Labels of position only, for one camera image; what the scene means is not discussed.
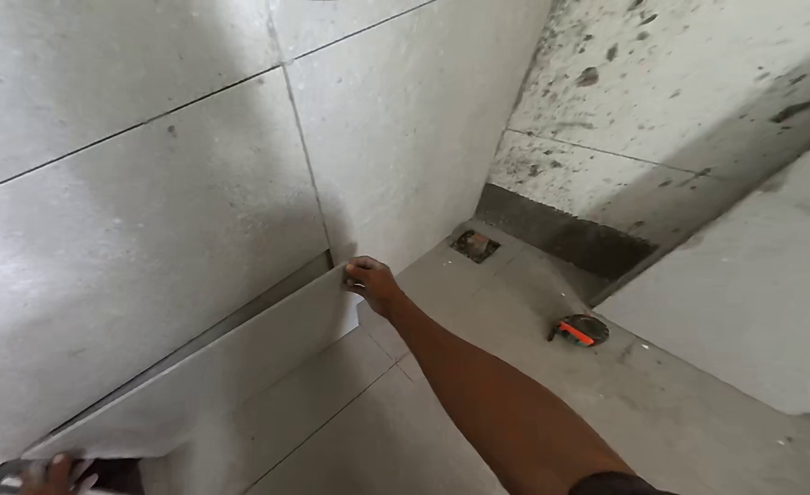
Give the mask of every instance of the dark sleeve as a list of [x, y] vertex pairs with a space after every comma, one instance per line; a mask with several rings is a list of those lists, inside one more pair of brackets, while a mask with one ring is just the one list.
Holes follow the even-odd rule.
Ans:
[[608, 471], [582, 478], [570, 488], [568, 495], [673, 495], [655, 489], [643, 478]]

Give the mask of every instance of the grout line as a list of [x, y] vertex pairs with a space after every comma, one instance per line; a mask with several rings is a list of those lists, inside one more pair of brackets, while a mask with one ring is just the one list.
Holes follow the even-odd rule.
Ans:
[[411, 13], [411, 12], [413, 12], [413, 11], [416, 11], [417, 9], [419, 9], [419, 8], [421, 8], [421, 7], [428, 6], [429, 4], [432, 4], [433, 2], [437, 2], [437, 1], [438, 1], [438, 0], [429, 0], [428, 2], [423, 2], [423, 3], [422, 3], [422, 4], [420, 4], [420, 5], [413, 6], [413, 7], [411, 7], [410, 9], [407, 9], [407, 10], [405, 10], [405, 11], [401, 11], [401, 12], [399, 12], [398, 14], [395, 14], [395, 15], [393, 15], [393, 16], [391, 16], [391, 17], [387, 17], [387, 18], [385, 18], [385, 19], [383, 19], [383, 20], [377, 21], [376, 23], [374, 23], [374, 24], [372, 24], [372, 25], [370, 25], [370, 26], [368, 26], [368, 27], [366, 27], [366, 28], [365, 28], [365, 27], [363, 27], [362, 29], [360, 29], [360, 30], [358, 30], [358, 31], [354, 31], [353, 33], [350, 33], [350, 34], [348, 34], [348, 35], [346, 35], [346, 36], [344, 36], [344, 37], [342, 37], [342, 38], [335, 39], [334, 41], [331, 41], [331, 42], [329, 42], [329, 43], [326, 43], [325, 45], [322, 45], [321, 47], [319, 47], [319, 48], [317, 48], [317, 49], [312, 49], [312, 50], [310, 50], [310, 51], [304, 52], [304, 53], [302, 53], [302, 54], [300, 54], [300, 55], [296, 56], [295, 58], [293, 58], [293, 59], [289, 60], [289, 63], [290, 63], [290, 62], [295, 62], [296, 60], [298, 60], [298, 59], [300, 59], [300, 58], [304, 58], [304, 57], [306, 57], [306, 56], [308, 56], [308, 55], [313, 55], [314, 53], [316, 53], [316, 52], [318, 52], [318, 51], [320, 51], [320, 50], [322, 50], [322, 49], [328, 48], [328, 47], [330, 47], [330, 46], [332, 46], [332, 45], [334, 45], [334, 44], [340, 43], [341, 41], [344, 41], [344, 40], [345, 40], [345, 39], [347, 39], [347, 38], [352, 38], [352, 37], [353, 37], [353, 36], [355, 36], [356, 34], [364, 33], [364, 32], [366, 32], [368, 29], [372, 29], [372, 28], [378, 27], [378, 26], [380, 26], [381, 24], [384, 24], [385, 22], [389, 22], [389, 21], [393, 20], [393, 19], [394, 19], [394, 18], [396, 18], [396, 17], [402, 17], [402, 16], [403, 16], [403, 15], [405, 15], [405, 14], [408, 14], [408, 13]]
[[[93, 142], [91, 142], [91, 143], [85, 144], [84, 146], [78, 147], [78, 148], [76, 148], [75, 150], [72, 150], [72, 151], [70, 151], [70, 152], [66, 152], [66, 153], [64, 153], [64, 154], [62, 154], [62, 155], [59, 155], [59, 157], [57, 157], [57, 158], [50, 159], [50, 160], [48, 160], [48, 161], [46, 161], [46, 162], [44, 162], [44, 163], [41, 163], [41, 164], [36, 165], [36, 166], [33, 166], [32, 168], [27, 168], [26, 170], [24, 170], [24, 171], [22, 171], [22, 172], [19, 172], [19, 173], [17, 173], [17, 174], [14, 174], [14, 175], [12, 175], [12, 176], [10, 176], [10, 177], [7, 177], [7, 178], [5, 178], [5, 179], [1, 180], [1, 181], [0, 181], [0, 186], [2, 186], [2, 185], [4, 185], [4, 184], [6, 184], [6, 183], [8, 183], [8, 182], [13, 181], [14, 179], [18, 179], [18, 178], [20, 178], [20, 177], [22, 177], [22, 176], [24, 176], [24, 175], [26, 175], [26, 174], [31, 174], [32, 172], [35, 172], [36, 170], [39, 170], [39, 169], [41, 169], [41, 168], [44, 168], [45, 166], [52, 165], [52, 164], [54, 164], [54, 163], [57, 163], [57, 162], [58, 162], [58, 161], [60, 161], [60, 160], [65, 160], [65, 159], [69, 158], [70, 156], [72, 156], [72, 155], [74, 155], [74, 154], [76, 154], [76, 153], [79, 153], [79, 152], [82, 152], [82, 151], [84, 151], [84, 150], [87, 150], [88, 148], [91, 148], [91, 147], [93, 147], [93, 146], [95, 146], [95, 145], [97, 145], [97, 144], [102, 144], [102, 143], [104, 143], [105, 141], [108, 141], [109, 139], [112, 139], [112, 138], [115, 138], [115, 137], [117, 137], [117, 136], [120, 136], [121, 134], [124, 134], [124, 133], [126, 133], [126, 132], [129, 132], [130, 130], [137, 129], [137, 128], [142, 127], [142, 126], [144, 126], [145, 124], [151, 123], [151, 122], [153, 122], [153, 121], [155, 121], [155, 120], [157, 120], [157, 119], [160, 119], [160, 118], [166, 117], [166, 116], [168, 116], [169, 114], [172, 114], [173, 112], [177, 112], [177, 111], [181, 110], [181, 109], [182, 109], [182, 108], [184, 108], [184, 107], [189, 107], [189, 106], [193, 105], [194, 103], [197, 103], [197, 102], [199, 102], [199, 101], [202, 101], [203, 99], [209, 98], [210, 96], [214, 96], [214, 95], [216, 95], [216, 94], [222, 93], [223, 91], [227, 91], [227, 90], [231, 89], [231, 88], [232, 88], [232, 87], [234, 87], [234, 86], [237, 86], [237, 85], [243, 84], [243, 83], [245, 83], [245, 82], [248, 82], [249, 80], [254, 79], [254, 78], [256, 78], [256, 77], [258, 77], [258, 76], [261, 76], [261, 75], [263, 75], [263, 74], [267, 74], [268, 72], [270, 72], [270, 71], [272, 71], [272, 70], [274, 70], [274, 69], [277, 69], [277, 68], [279, 68], [279, 67], [282, 67], [282, 68], [283, 68], [283, 75], [285, 75], [285, 78], [286, 78], [286, 85], [287, 85], [287, 86], [288, 86], [288, 88], [289, 88], [289, 98], [292, 100], [292, 107], [295, 107], [295, 100], [294, 100], [294, 98], [292, 97], [291, 85], [289, 84], [289, 74], [288, 74], [288, 73], [285, 71], [285, 65], [286, 65], [286, 64], [291, 63], [291, 62], [294, 62], [294, 61], [296, 61], [296, 60], [298, 60], [298, 59], [300, 59], [300, 58], [303, 58], [303, 57], [305, 57], [305, 56], [312, 55], [312, 54], [314, 54], [314, 53], [316, 53], [316, 52], [318, 52], [318, 51], [320, 51], [320, 50], [322, 50], [322, 49], [325, 49], [325, 48], [330, 47], [330, 46], [332, 46], [332, 45], [334, 45], [334, 44], [336, 44], [336, 43], [339, 43], [339, 42], [341, 42], [341, 41], [344, 41], [344, 40], [345, 40], [345, 39], [347, 39], [347, 38], [352, 38], [352, 37], [353, 37], [353, 36], [355, 36], [356, 34], [364, 33], [364, 32], [365, 32], [365, 31], [367, 31], [368, 29], [378, 27], [378, 26], [380, 26], [381, 24], [384, 24], [385, 22], [391, 21], [391, 20], [393, 20], [393, 19], [394, 19], [394, 18], [396, 18], [396, 17], [401, 17], [401, 16], [403, 16], [403, 15], [405, 15], [405, 14], [408, 14], [408, 13], [410, 13], [410, 12], [412, 12], [412, 11], [416, 11], [417, 9], [419, 9], [419, 8], [421, 8], [421, 7], [423, 7], [423, 6], [428, 6], [429, 4], [432, 4], [432, 3], [437, 2], [437, 1], [438, 1], [438, 0], [429, 0], [429, 1], [427, 1], [427, 2], [424, 2], [424, 3], [420, 4], [420, 5], [413, 6], [413, 7], [411, 7], [410, 9], [407, 9], [407, 10], [402, 11], [402, 12], [399, 12], [398, 14], [395, 14], [395, 15], [393, 15], [393, 16], [391, 16], [391, 17], [387, 17], [387, 18], [385, 18], [385, 19], [383, 19], [383, 20], [380, 20], [380, 21], [378, 21], [378, 22], [376, 22], [376, 23], [374, 23], [374, 24], [372, 24], [372, 25], [370, 25], [370, 26], [367, 26], [366, 28], [364, 27], [364, 28], [359, 29], [358, 31], [355, 31], [355, 32], [353, 32], [353, 33], [350, 33], [350, 34], [348, 34], [348, 35], [346, 35], [346, 36], [344, 36], [344, 37], [342, 37], [342, 38], [340, 38], [340, 39], [335, 39], [334, 41], [331, 41], [331, 42], [329, 42], [329, 43], [326, 43], [325, 45], [322, 45], [321, 47], [318, 47], [318, 48], [316, 48], [316, 49], [312, 49], [312, 50], [310, 50], [310, 51], [308, 51], [308, 52], [305, 52], [305, 53], [303, 53], [303, 54], [300, 54], [300, 55], [296, 56], [295, 58], [293, 58], [293, 59], [291, 59], [291, 60], [289, 60], [289, 61], [287, 61], [287, 62], [280, 62], [280, 63], [277, 63], [277, 64], [275, 64], [275, 65], [273, 65], [273, 66], [271, 66], [271, 67], [269, 67], [269, 68], [265, 69], [264, 71], [260, 71], [260, 72], [257, 72], [257, 73], [255, 73], [255, 74], [252, 74], [251, 76], [244, 77], [243, 79], [240, 79], [239, 81], [237, 81], [237, 82], [235, 82], [235, 83], [232, 83], [232, 84], [228, 84], [228, 85], [226, 85], [226, 86], [223, 86], [223, 87], [221, 87], [221, 88], [219, 88], [219, 89], [217, 89], [217, 90], [214, 90], [214, 91], [212, 91], [212, 92], [210, 92], [210, 93], [207, 93], [207, 94], [205, 94], [205, 95], [201, 96], [200, 98], [197, 98], [197, 99], [192, 99], [191, 101], [186, 102], [186, 103], [184, 103], [184, 104], [182, 104], [182, 105], [179, 105], [179, 107], [174, 107], [174, 108], [172, 108], [171, 110], [167, 110], [167, 111], [163, 112], [163, 113], [162, 113], [162, 114], [160, 114], [160, 115], [155, 115], [154, 117], [148, 118], [148, 119], [146, 119], [146, 120], [144, 120], [144, 121], [141, 121], [141, 122], [138, 122], [138, 123], [135, 123], [134, 125], [131, 125], [131, 126], [129, 126], [129, 127], [127, 127], [127, 128], [125, 128], [125, 129], [118, 130], [118, 131], [113, 132], [112, 134], [110, 134], [110, 135], [108, 135], [108, 136], [102, 137], [102, 138], [100, 138], [100, 139], [98, 139], [98, 140], [96, 140], [96, 141], [93, 141]], [[272, 26], [273, 26], [273, 25], [272, 25], [272, 23], [273, 23], [273, 18], [272, 18], [272, 17], [273, 17], [273, 16], [271, 15], [271, 16], [270, 16], [270, 18], [268, 18], [268, 25], [269, 25], [270, 27], [272, 27]], [[271, 31], [271, 35], [272, 35], [272, 40], [274, 41], [274, 43], [276, 43], [276, 46], [277, 46], [277, 50], [278, 50], [278, 52], [281, 54], [281, 46], [280, 46], [280, 44], [279, 44], [279, 40], [278, 40], [278, 39], [277, 39], [277, 37], [276, 37], [276, 29], [273, 29], [273, 30]], [[305, 155], [305, 156], [307, 156], [307, 146], [306, 146], [306, 143], [305, 143], [305, 142], [304, 142], [304, 140], [303, 140], [303, 131], [302, 131], [302, 129], [301, 129], [301, 122], [300, 122], [300, 119], [298, 118], [298, 110], [297, 110], [297, 109], [295, 110], [295, 120], [296, 120], [296, 123], [298, 124], [298, 132], [301, 134], [301, 143], [302, 143], [302, 146], [303, 146], [303, 149], [304, 149], [304, 155]], [[309, 157], [307, 158], [307, 167], [308, 167], [308, 169], [310, 169], [311, 181], [313, 182], [313, 189], [314, 189], [314, 190], [316, 190], [316, 181], [315, 181], [315, 179], [314, 179], [314, 177], [313, 177], [313, 171], [312, 171], [312, 167], [311, 167], [311, 164], [310, 164], [310, 159], [309, 159]], [[319, 192], [317, 191], [317, 203], [318, 203], [318, 202], [319, 202]], [[323, 229], [325, 230], [325, 239], [326, 239], [326, 241], [328, 242], [328, 247], [329, 247], [329, 249], [331, 249], [332, 245], [331, 245], [331, 242], [329, 241], [329, 236], [328, 236], [328, 228], [327, 228], [327, 226], [325, 225], [325, 217], [324, 217], [324, 216], [322, 217], [322, 226], [323, 226]]]
[[[276, 48], [277, 55], [282, 60], [282, 45], [280, 44], [279, 33], [276, 31], [276, 23], [274, 22], [274, 9], [270, 6], [270, 1], [267, 0], [267, 31], [270, 33], [271, 42]], [[328, 234], [328, 224], [325, 222], [325, 212], [322, 210], [322, 200], [320, 199], [320, 188], [316, 186], [316, 174], [313, 174], [313, 162], [310, 160], [310, 152], [307, 150], [307, 139], [303, 135], [303, 126], [301, 125], [301, 115], [298, 112], [298, 105], [295, 103], [295, 92], [292, 90], [291, 79], [289, 79], [289, 69], [287, 66], [289, 62], [284, 62], [282, 67], [282, 77], [286, 80], [286, 93], [289, 95], [289, 102], [292, 104], [292, 115], [295, 117], [295, 127], [298, 129], [298, 138], [301, 140], [301, 150], [303, 151], [303, 160], [307, 164], [307, 173], [310, 174], [310, 185], [313, 187], [313, 197], [316, 198], [316, 208], [320, 212], [320, 222], [322, 223], [322, 231], [325, 234], [325, 244], [328, 246], [328, 265], [329, 268], [334, 267], [334, 253], [332, 252], [332, 237]]]
[[384, 376], [385, 376], [385, 375], [386, 375], [386, 374], [387, 374], [387, 373], [388, 373], [388, 372], [389, 372], [389, 371], [390, 371], [392, 368], [394, 368], [394, 367], [396, 367], [396, 363], [393, 363], [393, 364], [392, 364], [390, 367], [386, 368], [386, 370], [385, 370], [383, 373], [381, 373], [381, 374], [380, 374], [380, 376], [378, 376], [378, 377], [377, 377], [377, 378], [375, 378], [375, 379], [374, 379], [374, 380], [373, 380], [371, 383], [369, 383], [369, 384], [368, 384], [368, 387], [364, 388], [364, 389], [362, 390], [362, 392], [359, 392], [358, 394], [356, 394], [356, 396], [355, 396], [355, 397], [353, 397], [353, 398], [352, 398], [352, 399], [350, 399], [350, 400], [349, 400], [349, 401], [348, 401], [346, 404], [344, 404], [344, 407], [340, 408], [340, 410], [338, 410], [337, 412], [335, 412], [335, 413], [332, 415], [332, 417], [331, 417], [331, 418], [329, 418], [328, 420], [326, 420], [324, 423], [322, 423], [322, 424], [320, 425], [320, 427], [319, 427], [319, 428], [317, 428], [316, 430], [313, 430], [313, 433], [311, 433], [311, 434], [307, 435], [307, 438], [305, 438], [305, 439], [304, 439], [304, 440], [303, 440], [301, 443], [297, 444], [297, 445], [295, 446], [295, 448], [291, 449], [291, 450], [289, 451], [289, 454], [286, 454], [285, 456], [283, 456], [283, 457], [282, 457], [282, 459], [279, 459], [279, 461], [278, 461], [276, 464], [274, 464], [274, 465], [273, 465], [273, 466], [271, 466], [269, 469], [267, 469], [267, 471], [266, 471], [266, 472], [265, 472], [263, 475], [261, 475], [261, 476], [260, 476], [260, 477], [259, 477], [257, 480], [255, 480], [255, 483], [250, 484], [250, 485], [249, 485], [249, 486], [248, 486], [246, 489], [244, 489], [244, 490], [242, 491], [242, 493], [244, 493], [244, 494], [245, 494], [245, 493], [248, 493], [248, 492], [249, 492], [249, 490], [253, 489], [253, 487], [255, 487], [255, 486], [258, 484], [258, 483], [261, 483], [261, 480], [262, 480], [262, 479], [264, 479], [265, 477], [267, 477], [267, 475], [269, 475], [270, 473], [272, 473], [272, 472], [274, 471], [274, 469], [276, 469], [276, 467], [277, 467], [277, 466], [279, 466], [279, 465], [280, 465], [280, 464], [282, 464], [282, 463], [283, 463], [283, 462], [284, 462], [286, 459], [288, 459], [288, 458], [289, 458], [289, 456], [291, 456], [292, 454], [295, 454], [295, 452], [296, 452], [296, 451], [298, 451], [298, 449], [300, 449], [300, 448], [301, 448], [301, 446], [302, 446], [303, 444], [307, 443], [307, 441], [308, 441], [308, 440], [310, 440], [311, 438], [313, 438], [313, 435], [315, 435], [316, 433], [318, 433], [318, 432], [319, 432], [321, 429], [325, 428], [325, 425], [326, 425], [326, 424], [331, 423], [331, 422], [332, 422], [332, 420], [334, 420], [335, 418], [337, 418], [337, 417], [338, 417], [338, 415], [339, 415], [339, 414], [341, 414], [341, 413], [342, 413], [342, 412], [343, 412], [343, 411], [344, 411], [344, 410], [345, 410], [347, 407], [349, 407], [349, 405], [350, 405], [351, 403], [353, 403], [353, 402], [354, 402], [356, 399], [358, 399], [359, 397], [361, 397], [361, 396], [362, 396], [362, 394], [364, 394], [366, 391], [368, 391], [368, 389], [369, 389], [369, 388], [371, 388], [371, 386], [372, 386], [372, 385], [374, 385], [375, 383], [377, 383], [377, 381], [378, 381], [378, 380], [380, 380], [381, 378], [383, 378], [383, 377], [384, 377]]
[[310, 184], [313, 186], [313, 196], [316, 197], [316, 206], [320, 211], [320, 221], [322, 222], [322, 231], [325, 233], [325, 242], [328, 245], [329, 256], [334, 265], [334, 253], [332, 249], [332, 238], [328, 235], [328, 225], [325, 223], [325, 212], [322, 210], [322, 200], [320, 199], [320, 188], [316, 186], [316, 174], [313, 174], [313, 163], [310, 161], [310, 152], [307, 151], [307, 140], [303, 136], [303, 128], [301, 127], [301, 116], [298, 113], [298, 105], [295, 103], [295, 93], [292, 92], [292, 84], [289, 80], [289, 71], [286, 66], [282, 66], [282, 76], [286, 79], [286, 91], [289, 92], [289, 101], [292, 103], [292, 113], [295, 115], [295, 126], [298, 128], [298, 136], [301, 138], [301, 149], [303, 150], [303, 159], [307, 163], [307, 172], [310, 173]]
[[48, 161], [46, 161], [46, 162], [44, 162], [44, 163], [42, 163], [40, 165], [36, 165], [36, 166], [34, 166], [32, 168], [28, 168], [28, 169], [24, 170], [23, 172], [20, 172], [18, 174], [14, 174], [14, 175], [0, 181], [0, 186], [2, 186], [3, 184], [7, 184], [8, 182], [13, 181], [14, 179], [19, 179], [20, 177], [24, 176], [25, 174], [31, 174], [32, 172], [35, 172], [36, 170], [44, 168], [45, 166], [52, 165], [52, 164], [57, 163], [58, 161], [61, 161], [61, 160], [65, 160], [65, 159], [69, 158], [72, 155], [83, 152], [84, 150], [87, 150], [88, 148], [92, 148], [93, 146], [96, 146], [97, 144], [102, 144], [105, 141], [108, 141], [109, 139], [114, 139], [115, 137], [120, 136], [121, 134], [124, 134], [126, 132], [129, 132], [129, 131], [131, 131], [133, 129], [138, 129], [138, 128], [144, 126], [144, 125], [150, 124], [150, 123], [154, 122], [157, 119], [162, 119], [162, 118], [168, 116], [169, 114], [173, 114], [175, 112], [178, 112], [182, 108], [190, 107], [194, 103], [198, 103], [198, 102], [200, 102], [200, 101], [202, 101], [204, 99], [207, 99], [209, 97], [212, 97], [212, 96], [215, 96], [215, 95], [217, 95], [219, 93], [222, 93], [223, 91], [227, 91], [227, 90], [231, 89], [234, 86], [244, 84], [244, 83], [246, 83], [248, 81], [251, 81], [252, 79], [255, 79], [256, 77], [263, 76], [264, 74], [267, 74], [268, 72], [270, 72], [270, 71], [272, 71], [272, 70], [274, 70], [274, 69], [276, 69], [278, 67], [280, 67], [280, 64], [274, 65], [274, 66], [272, 66], [272, 67], [270, 67], [268, 69], [265, 69], [264, 71], [252, 74], [251, 76], [244, 77], [244, 78], [240, 79], [239, 81], [237, 81], [235, 83], [228, 84], [228, 85], [223, 86], [223, 87], [221, 87], [219, 89], [216, 89], [216, 90], [214, 90], [214, 91], [212, 91], [210, 93], [204, 94], [200, 98], [192, 99], [191, 101], [189, 101], [187, 103], [184, 103], [182, 105], [179, 105], [179, 107], [174, 107], [171, 110], [167, 110], [167, 111], [163, 112], [160, 115], [155, 115], [155, 116], [153, 116], [151, 118], [148, 118], [148, 119], [146, 119], [144, 121], [135, 123], [135, 124], [125, 128], [125, 129], [121, 129], [121, 130], [118, 130], [116, 132], [113, 132], [112, 134], [110, 134], [110, 135], [108, 135], [106, 137], [102, 137], [102, 138], [100, 138], [100, 139], [98, 139], [96, 141], [93, 141], [92, 143], [85, 144], [84, 146], [76, 148], [75, 150], [72, 150], [71, 152], [64, 153], [64, 154], [60, 155], [59, 157], [57, 157], [55, 159], [50, 159], [50, 160], [48, 160]]
[[372, 336], [372, 335], [371, 335], [371, 332], [369, 332], [369, 331], [368, 331], [368, 328], [366, 328], [366, 327], [364, 327], [364, 328], [365, 328], [365, 332], [368, 334], [368, 338], [369, 338], [369, 339], [371, 339], [371, 342], [373, 342], [375, 345], [377, 345], [377, 347], [380, 349], [380, 352], [382, 352], [383, 354], [386, 354], [386, 356], [387, 356], [389, 359], [391, 359], [391, 360], [392, 360], [392, 362], [393, 362], [394, 364], [399, 364], [399, 360], [398, 360], [398, 359], [396, 359], [395, 357], [391, 356], [391, 355], [390, 355], [390, 354], [389, 354], [389, 353], [386, 351], [386, 349], [384, 349], [384, 346], [383, 346], [383, 345], [380, 345], [380, 343], [379, 343], [379, 342], [377, 342], [377, 340], [375, 340], [374, 336]]
[[[643, 163], [649, 163], [649, 164], [651, 164], [651, 165], [663, 166], [664, 168], [670, 168], [671, 170], [676, 170], [676, 171], [678, 171], [678, 172], [685, 172], [686, 174], [699, 175], [699, 173], [698, 173], [698, 172], [694, 172], [694, 171], [692, 171], [692, 170], [686, 170], [685, 168], [677, 168], [677, 167], [675, 167], [675, 166], [666, 165], [666, 164], [664, 164], [664, 163], [660, 163], [660, 162], [657, 162], [657, 161], [652, 161], [652, 160], [649, 160], [649, 159], [646, 159], [646, 160], [645, 160], [645, 159], [639, 159], [639, 158], [637, 158], [637, 157], [632, 157], [632, 156], [630, 156], [630, 155], [626, 155], [626, 154], [622, 154], [622, 153], [617, 153], [617, 152], [609, 152], [609, 151], [607, 151], [607, 150], [601, 150], [600, 148], [595, 148], [595, 147], [593, 147], [593, 146], [587, 146], [587, 145], [585, 145], [585, 144], [571, 143], [570, 141], [564, 141], [563, 139], [558, 139], [558, 138], [556, 138], [556, 137], [552, 137], [552, 138], [551, 138], [551, 137], [547, 137], [547, 138], [546, 138], [545, 136], [540, 136], [540, 135], [535, 134], [535, 133], [533, 133], [533, 132], [527, 132], [527, 131], [524, 131], [524, 130], [519, 130], [519, 129], [511, 129], [511, 128], [508, 128], [508, 129], [506, 129], [506, 130], [510, 130], [510, 131], [512, 131], [512, 132], [516, 132], [516, 133], [518, 133], [518, 134], [523, 134], [523, 135], [525, 135], [525, 136], [529, 136], [529, 137], [532, 137], [532, 138], [536, 138], [536, 137], [537, 137], [537, 138], [539, 138], [539, 139], [545, 139], [545, 140], [547, 140], [547, 141], [555, 141], [555, 142], [557, 142], [557, 143], [569, 144], [570, 146], [575, 146], [576, 148], [584, 148], [585, 150], [591, 150], [592, 152], [606, 153], [606, 154], [608, 154], [608, 155], [613, 155], [613, 156], [621, 157], [621, 158], [623, 158], [623, 159], [636, 160], [636, 161], [641, 161], [641, 162], [643, 162]], [[713, 175], [701, 174], [700, 176], [701, 176], [701, 177], [710, 177], [710, 178], [712, 178], [712, 179], [717, 179], [717, 180], [719, 180], [719, 181], [724, 181], [724, 179], [721, 179], [721, 178], [719, 178], [719, 177], [714, 177]]]
[[413, 378], [411, 378], [411, 376], [408, 373], [406, 373], [405, 370], [401, 366], [399, 366], [399, 361], [396, 361], [395, 366], [397, 368], [399, 368], [399, 371], [402, 372], [402, 374], [404, 376], [406, 376], [409, 380], [411, 380], [411, 382], [413, 382]]

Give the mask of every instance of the finger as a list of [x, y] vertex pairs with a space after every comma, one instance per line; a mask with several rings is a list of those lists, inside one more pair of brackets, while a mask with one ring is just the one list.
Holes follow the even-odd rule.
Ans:
[[347, 264], [344, 267], [344, 271], [347, 273], [347, 275], [350, 275], [357, 280], [365, 280], [365, 278], [368, 276], [368, 270], [360, 268], [354, 264]]
[[29, 478], [29, 483], [38, 487], [44, 483], [45, 473], [47, 473], [47, 461], [32, 461], [25, 469], [25, 476]]
[[353, 292], [354, 294], [359, 294], [362, 297], [368, 293], [368, 289], [362, 286], [347, 286], [347, 292]]
[[75, 484], [75, 482], [80, 478], [83, 473], [87, 470], [88, 467], [91, 466], [93, 463], [92, 459], [84, 459], [72, 467], [72, 472], [69, 475], [69, 484]]
[[96, 482], [99, 481], [99, 475], [93, 474], [87, 478], [83, 478], [78, 488], [75, 490], [74, 495], [85, 495]]
[[23, 480], [23, 489], [21, 490], [23, 495], [32, 495], [35, 493], [36, 489], [38, 489], [31, 466], [26, 467], [20, 472], [20, 479]]
[[378, 262], [371, 256], [356, 256], [349, 261], [349, 264], [355, 265], [359, 268], [364, 268], [366, 270], [382, 270], [386, 268], [386, 265]]
[[72, 460], [65, 454], [57, 454], [50, 461], [50, 468], [47, 469], [47, 482], [60, 493], [69, 490], [69, 472], [72, 470]]

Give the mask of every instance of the floor drain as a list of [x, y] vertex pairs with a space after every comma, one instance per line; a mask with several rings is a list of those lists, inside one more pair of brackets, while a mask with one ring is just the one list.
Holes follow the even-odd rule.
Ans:
[[499, 242], [469, 229], [457, 238], [452, 248], [477, 264], [482, 264], [499, 246]]

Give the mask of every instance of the tape measure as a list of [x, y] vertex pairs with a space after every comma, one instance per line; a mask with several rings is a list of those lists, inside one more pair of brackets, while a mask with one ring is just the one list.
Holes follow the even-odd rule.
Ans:
[[605, 343], [610, 338], [610, 330], [604, 322], [587, 314], [572, 314], [555, 321], [551, 333], [548, 334], [548, 342], [558, 334], [563, 334], [568, 342], [581, 347], [593, 347]]

